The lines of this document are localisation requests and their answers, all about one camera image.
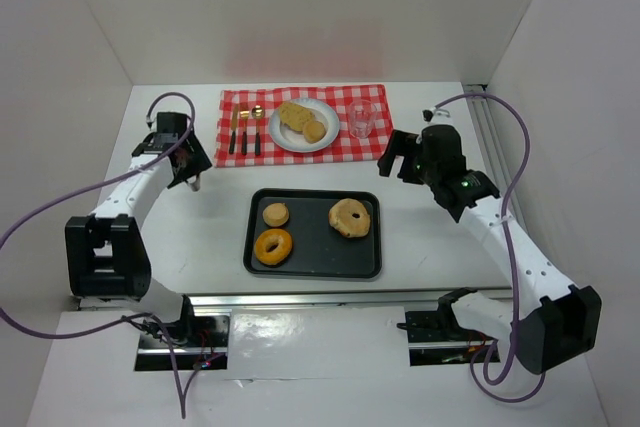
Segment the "metal tongs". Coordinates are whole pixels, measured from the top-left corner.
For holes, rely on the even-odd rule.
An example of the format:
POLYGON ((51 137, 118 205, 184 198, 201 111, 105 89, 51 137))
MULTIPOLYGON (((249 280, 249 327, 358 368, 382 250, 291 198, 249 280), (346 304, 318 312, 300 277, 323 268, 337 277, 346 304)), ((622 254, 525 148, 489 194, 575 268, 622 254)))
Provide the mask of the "metal tongs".
POLYGON ((196 176, 194 176, 189 182, 188 182, 188 186, 191 189, 192 192, 198 192, 201 188, 201 178, 200 175, 197 174, 196 176))

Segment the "speckled bread slice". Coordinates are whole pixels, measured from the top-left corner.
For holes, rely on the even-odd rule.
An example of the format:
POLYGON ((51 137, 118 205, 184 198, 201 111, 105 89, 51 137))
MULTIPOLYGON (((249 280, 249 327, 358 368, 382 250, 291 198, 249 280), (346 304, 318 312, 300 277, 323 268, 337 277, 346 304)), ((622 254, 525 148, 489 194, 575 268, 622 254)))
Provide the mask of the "speckled bread slice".
POLYGON ((312 110, 291 101, 283 102, 277 109, 280 121, 297 133, 302 133, 306 122, 316 120, 312 110))

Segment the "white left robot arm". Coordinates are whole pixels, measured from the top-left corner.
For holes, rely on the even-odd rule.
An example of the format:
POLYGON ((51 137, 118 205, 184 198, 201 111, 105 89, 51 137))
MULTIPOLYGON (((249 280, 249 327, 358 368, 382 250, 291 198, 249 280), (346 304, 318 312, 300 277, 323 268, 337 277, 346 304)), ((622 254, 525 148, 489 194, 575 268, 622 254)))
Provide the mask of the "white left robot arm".
POLYGON ((178 345, 191 341, 200 327, 186 296, 153 279, 141 227, 162 192, 180 184, 196 192, 201 173, 212 167, 190 121, 186 114, 159 113, 155 129, 132 153, 130 176, 64 229, 72 294, 152 313, 178 345))

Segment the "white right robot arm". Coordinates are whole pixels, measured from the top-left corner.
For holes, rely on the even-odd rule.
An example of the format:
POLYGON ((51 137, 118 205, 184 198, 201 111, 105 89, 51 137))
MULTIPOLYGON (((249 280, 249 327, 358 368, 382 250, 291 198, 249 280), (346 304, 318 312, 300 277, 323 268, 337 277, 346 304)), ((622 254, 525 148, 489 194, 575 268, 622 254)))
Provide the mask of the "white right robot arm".
POLYGON ((512 286, 511 306, 475 289, 460 288, 438 301, 441 325, 512 342, 519 363, 542 374, 594 347, 602 300, 579 288, 542 253, 511 216, 489 177, 466 165, 458 131, 432 125, 421 133, 392 132, 377 162, 387 177, 395 159, 399 179, 430 188, 436 203, 488 253, 512 286))

